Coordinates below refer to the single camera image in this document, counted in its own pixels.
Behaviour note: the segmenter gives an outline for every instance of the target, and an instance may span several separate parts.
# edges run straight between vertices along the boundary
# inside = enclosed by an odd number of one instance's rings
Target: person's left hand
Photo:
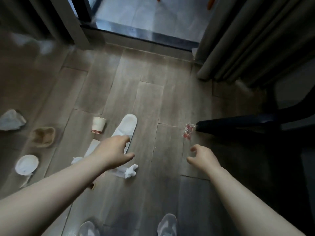
[[[114,169],[127,163],[135,156],[134,153],[124,154],[128,142],[130,142],[130,138],[127,135],[107,138],[100,142],[90,156],[102,158],[106,163],[107,170]]]

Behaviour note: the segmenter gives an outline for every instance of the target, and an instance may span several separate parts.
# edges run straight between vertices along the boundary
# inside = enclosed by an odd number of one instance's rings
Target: round white lid
[[[15,165],[15,171],[19,175],[27,176],[38,167],[38,158],[34,155],[22,156]]]

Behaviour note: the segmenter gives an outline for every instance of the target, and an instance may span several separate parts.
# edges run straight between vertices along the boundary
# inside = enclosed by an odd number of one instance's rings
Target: orange chair leg
[[[215,0],[209,0],[208,5],[207,5],[208,10],[211,9],[211,7],[213,6],[213,3],[215,3]]]

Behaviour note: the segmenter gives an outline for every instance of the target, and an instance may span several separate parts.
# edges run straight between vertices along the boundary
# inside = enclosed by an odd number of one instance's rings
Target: skin
[[[197,144],[190,150],[196,157],[188,157],[187,162],[208,175],[242,235],[305,235],[221,167],[210,149]]]
[[[0,201],[0,235],[41,235],[104,171],[130,161],[128,136],[102,141],[91,155]],[[195,145],[187,161],[204,171],[243,235],[304,235],[223,169],[213,152]]]

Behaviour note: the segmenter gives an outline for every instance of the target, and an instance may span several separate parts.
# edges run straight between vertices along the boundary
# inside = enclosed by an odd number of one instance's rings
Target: person's left arm
[[[0,201],[0,235],[41,235],[104,171],[130,161],[128,136],[102,141],[91,155]]]

